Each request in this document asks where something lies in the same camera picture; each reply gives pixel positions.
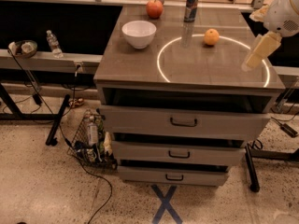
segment red apple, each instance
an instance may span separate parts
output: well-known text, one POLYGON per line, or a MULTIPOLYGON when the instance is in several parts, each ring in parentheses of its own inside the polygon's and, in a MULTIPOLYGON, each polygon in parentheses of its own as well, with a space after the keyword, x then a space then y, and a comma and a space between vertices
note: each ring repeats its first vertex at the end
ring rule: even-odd
POLYGON ((146 9, 150 18, 159 19, 163 12, 163 4, 160 0, 149 0, 146 9))

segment black can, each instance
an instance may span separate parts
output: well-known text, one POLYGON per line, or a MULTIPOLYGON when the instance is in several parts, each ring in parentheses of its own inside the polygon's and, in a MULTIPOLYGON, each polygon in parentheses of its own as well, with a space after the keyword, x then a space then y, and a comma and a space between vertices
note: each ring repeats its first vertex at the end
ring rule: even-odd
POLYGON ((184 21, 195 21, 198 0, 187 0, 184 21))

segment gray drawer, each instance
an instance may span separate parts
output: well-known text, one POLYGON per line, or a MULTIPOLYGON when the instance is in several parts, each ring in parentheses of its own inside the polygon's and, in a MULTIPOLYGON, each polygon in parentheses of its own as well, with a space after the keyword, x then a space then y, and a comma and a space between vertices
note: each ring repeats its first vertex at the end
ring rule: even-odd
POLYGON ((114 157, 119 160, 165 161, 175 163, 238 165, 244 148, 198 147, 171 144, 112 142, 114 157))
POLYGON ((101 106, 111 133, 253 140, 269 120, 266 114, 101 106))
POLYGON ((150 183, 221 186, 228 178, 226 173, 218 172, 151 169, 125 166, 119 166, 118 170, 122 180, 150 183))

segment drawer handle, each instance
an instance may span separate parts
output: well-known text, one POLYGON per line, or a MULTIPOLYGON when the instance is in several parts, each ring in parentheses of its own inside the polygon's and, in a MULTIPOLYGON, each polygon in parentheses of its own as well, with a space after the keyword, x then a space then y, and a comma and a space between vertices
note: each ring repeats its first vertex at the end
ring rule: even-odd
POLYGON ((178 158, 178 159, 188 159, 190 157, 190 152, 188 151, 187 156, 178 156, 178 155, 172 155, 171 151, 168 151, 168 155, 171 158, 178 158))
POLYGON ((174 119, 171 117, 170 122, 174 126, 182 126, 182 127, 195 127, 197 125, 197 119, 194 119, 193 124, 186 124, 186 123, 178 123, 178 122, 174 121, 174 119))
POLYGON ((184 180, 184 175, 181 175, 180 178, 169 178, 168 177, 168 174, 165 175, 165 178, 168 180, 168 181, 182 181, 184 180))

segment blue tape cross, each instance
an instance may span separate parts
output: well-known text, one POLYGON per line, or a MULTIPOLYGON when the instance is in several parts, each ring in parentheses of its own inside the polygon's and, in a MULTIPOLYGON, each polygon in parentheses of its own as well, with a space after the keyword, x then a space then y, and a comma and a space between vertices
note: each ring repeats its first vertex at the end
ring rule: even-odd
POLYGON ((177 212, 172 207, 172 205, 169 203, 177 187, 171 186, 165 197, 163 196, 162 192, 160 191, 157 185, 152 185, 151 188, 156 192, 158 198, 161 200, 161 206, 158 209, 155 217, 153 218, 152 223, 159 223, 165 210, 169 212, 169 214, 176 221, 177 224, 182 223, 183 221, 178 216, 177 212))

